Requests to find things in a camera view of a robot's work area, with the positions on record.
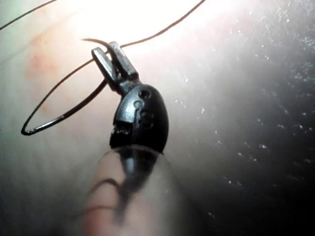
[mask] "blurry background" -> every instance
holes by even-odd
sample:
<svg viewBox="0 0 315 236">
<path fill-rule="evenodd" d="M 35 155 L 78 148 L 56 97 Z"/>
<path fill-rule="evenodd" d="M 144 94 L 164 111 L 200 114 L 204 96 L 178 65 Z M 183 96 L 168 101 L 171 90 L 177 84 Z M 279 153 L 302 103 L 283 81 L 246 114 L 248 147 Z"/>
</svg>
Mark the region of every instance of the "blurry background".
<svg viewBox="0 0 315 236">
<path fill-rule="evenodd" d="M 44 0 L 0 0 L 0 26 Z M 197 0 L 58 0 L 0 31 L 0 224 L 47 234 L 71 207 L 86 163 L 109 150 L 119 96 L 106 88 L 62 123 L 21 127 L 61 78 L 91 59 L 90 37 L 125 44 L 180 18 Z M 315 4 L 206 0 L 187 19 L 125 48 L 163 95 L 165 155 L 212 233 L 268 235 L 311 227 L 315 170 Z M 94 63 L 65 82 L 29 128 L 85 98 Z"/>
</svg>

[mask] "skin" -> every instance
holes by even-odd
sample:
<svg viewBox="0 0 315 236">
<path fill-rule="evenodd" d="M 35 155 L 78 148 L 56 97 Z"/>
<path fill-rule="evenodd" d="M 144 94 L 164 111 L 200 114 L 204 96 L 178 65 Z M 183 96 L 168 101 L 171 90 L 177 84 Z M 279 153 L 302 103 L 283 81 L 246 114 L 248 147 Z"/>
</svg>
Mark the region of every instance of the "skin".
<svg viewBox="0 0 315 236">
<path fill-rule="evenodd" d="M 0 25 L 43 2 L 0 0 Z M 58 0 L 0 31 L 0 225 L 8 235 L 37 235 L 75 210 L 72 189 L 80 188 L 85 164 L 110 149 L 120 97 L 105 88 L 31 137 L 20 134 L 23 123 L 59 80 L 91 59 L 98 45 L 82 38 L 135 41 L 198 1 L 152 2 Z M 207 0 L 169 32 L 124 49 L 141 81 L 165 100 L 164 153 L 214 233 L 284 234 L 312 225 L 311 2 Z M 28 128 L 64 113 L 102 79 L 94 63 L 86 66 Z"/>
</svg>

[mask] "hole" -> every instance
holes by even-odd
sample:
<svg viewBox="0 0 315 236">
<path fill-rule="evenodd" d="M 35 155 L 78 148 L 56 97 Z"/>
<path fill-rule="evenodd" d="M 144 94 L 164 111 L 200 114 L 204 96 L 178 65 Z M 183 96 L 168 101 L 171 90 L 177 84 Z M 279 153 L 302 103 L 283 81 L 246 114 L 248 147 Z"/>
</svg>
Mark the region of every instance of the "hole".
<svg viewBox="0 0 315 236">
<path fill-rule="evenodd" d="M 146 99 L 149 99 L 151 97 L 151 93 L 147 90 L 141 90 L 139 92 L 139 97 L 146 100 Z"/>
</svg>

